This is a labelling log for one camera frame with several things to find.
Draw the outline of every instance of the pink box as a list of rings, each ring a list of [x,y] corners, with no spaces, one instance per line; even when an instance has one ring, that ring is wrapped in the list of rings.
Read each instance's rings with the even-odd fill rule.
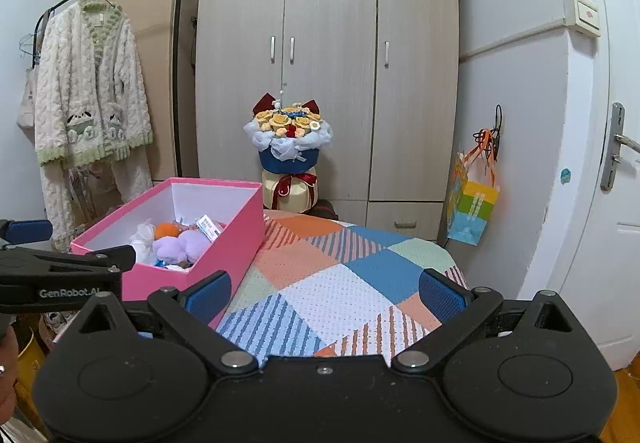
[[[219,269],[231,277],[233,296],[264,238],[260,183],[167,179],[84,232],[71,243],[71,251],[82,255],[97,249],[128,245],[129,237],[147,219],[155,225],[181,219],[194,223],[204,214],[226,227],[189,272],[136,263],[122,276],[122,299],[145,300],[162,286],[183,290]],[[217,326],[223,313],[209,326]]]

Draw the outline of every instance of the yellow bucket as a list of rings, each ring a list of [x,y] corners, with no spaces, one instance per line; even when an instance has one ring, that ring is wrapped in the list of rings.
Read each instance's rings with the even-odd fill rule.
[[[43,424],[33,404],[31,390],[33,381],[40,366],[44,362],[44,353],[31,330],[31,340],[18,355],[18,374],[14,384],[17,404],[22,413],[29,418],[33,425],[42,431]]]

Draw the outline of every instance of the wardrobe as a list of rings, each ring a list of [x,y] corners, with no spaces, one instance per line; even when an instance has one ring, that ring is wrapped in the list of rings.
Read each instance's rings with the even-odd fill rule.
[[[242,131],[269,92],[334,130],[316,170],[341,220],[436,239],[456,106],[458,0],[200,0],[201,177],[260,181]]]

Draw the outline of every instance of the purple plush toy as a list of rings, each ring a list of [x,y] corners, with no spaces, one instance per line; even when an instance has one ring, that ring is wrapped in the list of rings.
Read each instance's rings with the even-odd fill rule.
[[[189,261],[194,264],[209,248],[211,241],[200,230],[185,230],[178,237],[161,237],[154,241],[158,259],[167,264]]]
[[[209,237],[200,230],[184,230],[178,235],[178,240],[184,243],[184,251],[191,264],[194,264],[211,244]]]

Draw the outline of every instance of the cabinet handle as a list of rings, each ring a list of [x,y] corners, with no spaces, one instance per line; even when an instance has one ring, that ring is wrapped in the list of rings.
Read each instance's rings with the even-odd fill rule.
[[[418,226],[418,221],[414,220],[414,222],[412,223],[398,223],[396,220],[394,221],[394,226],[398,229],[398,230],[402,230],[402,229],[414,229],[416,226]]]

